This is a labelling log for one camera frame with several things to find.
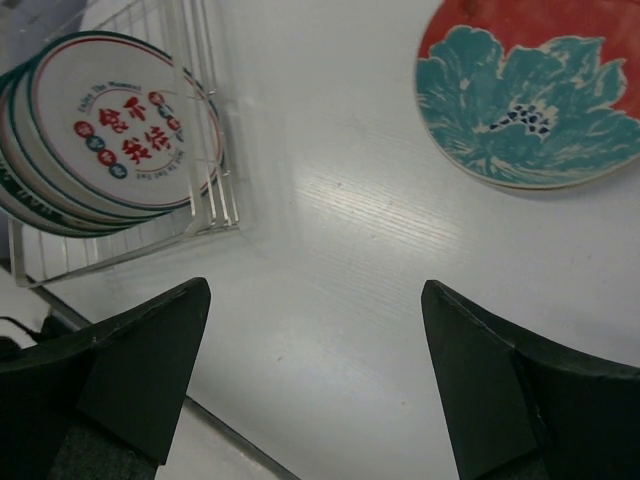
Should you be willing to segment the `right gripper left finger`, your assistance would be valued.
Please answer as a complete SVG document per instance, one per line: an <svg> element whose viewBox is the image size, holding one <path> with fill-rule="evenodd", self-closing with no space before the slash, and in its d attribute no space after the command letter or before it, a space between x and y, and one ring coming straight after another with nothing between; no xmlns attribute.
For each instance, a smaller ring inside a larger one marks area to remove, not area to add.
<svg viewBox="0 0 640 480"><path fill-rule="evenodd" d="M167 461L210 307L196 277L1 356L4 479L152 479Z"/></svg>

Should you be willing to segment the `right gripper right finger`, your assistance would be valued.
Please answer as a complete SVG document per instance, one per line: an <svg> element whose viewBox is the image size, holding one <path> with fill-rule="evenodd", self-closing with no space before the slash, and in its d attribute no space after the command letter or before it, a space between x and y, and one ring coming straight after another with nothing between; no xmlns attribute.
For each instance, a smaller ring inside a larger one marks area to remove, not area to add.
<svg viewBox="0 0 640 480"><path fill-rule="evenodd" d="M636 479L639 370L425 283L426 341L462 479Z"/></svg>

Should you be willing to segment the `white plate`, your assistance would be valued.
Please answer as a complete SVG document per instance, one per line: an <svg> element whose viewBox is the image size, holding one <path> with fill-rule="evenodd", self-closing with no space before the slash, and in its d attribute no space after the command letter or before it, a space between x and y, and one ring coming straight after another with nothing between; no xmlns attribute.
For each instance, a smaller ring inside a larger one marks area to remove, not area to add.
<svg viewBox="0 0 640 480"><path fill-rule="evenodd" d="M92 211L34 174L24 179L4 147L1 148L1 207L29 226L62 237L104 237L142 223Z"/></svg>
<svg viewBox="0 0 640 480"><path fill-rule="evenodd" d="M2 206L11 215L55 235L96 237L124 230L169 213L127 210L123 215L99 212L61 190L63 179L54 180L20 146L9 121L9 91L15 80L29 72L27 62L1 77L1 191Z"/></svg>
<svg viewBox="0 0 640 480"><path fill-rule="evenodd" d="M58 171L46 173L35 162L42 160L51 167L54 160L47 152L32 157L26 150L37 147L39 139L24 143L20 132L13 126L11 118L11 91L14 83L21 80L29 69L27 62L6 72L1 81L1 175L4 190L29 211L44 221L51 221L52 228L69 228L75 237L100 236L108 232L126 229L152 219L167 215L186 206L184 202L157 211L143 211L118 206L115 212L102 211L94 207L104 200L74 181L68 174Z"/></svg>
<svg viewBox="0 0 640 480"><path fill-rule="evenodd" d="M32 60L24 85L45 151L103 210L187 205L215 184L216 107L161 49L115 32L65 35Z"/></svg>

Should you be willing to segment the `red teal floral plate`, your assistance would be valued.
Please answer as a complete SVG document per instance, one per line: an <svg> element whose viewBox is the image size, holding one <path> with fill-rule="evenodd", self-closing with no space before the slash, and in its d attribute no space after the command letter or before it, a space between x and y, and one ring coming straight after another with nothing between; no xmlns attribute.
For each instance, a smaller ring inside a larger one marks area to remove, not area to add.
<svg viewBox="0 0 640 480"><path fill-rule="evenodd" d="M479 182L487 187L501 191L506 195L517 196L522 198L536 198L536 197L579 197L584 195L591 195L593 192L607 191L610 189L616 189L620 185L626 185L627 183L635 184L639 182L639 159L636 158L631 162L621 166L618 169L609 171L598 178L592 178L589 180L557 185L554 187L540 187L540 186L513 186L505 184L504 182L498 182L491 179L486 179L479 174L466 170L459 165L445 150L438 144L429 129L425 130L431 144L439 151L439 153L447 159L448 163L455 167L457 170L463 172L467 177L472 178L474 181Z"/></svg>

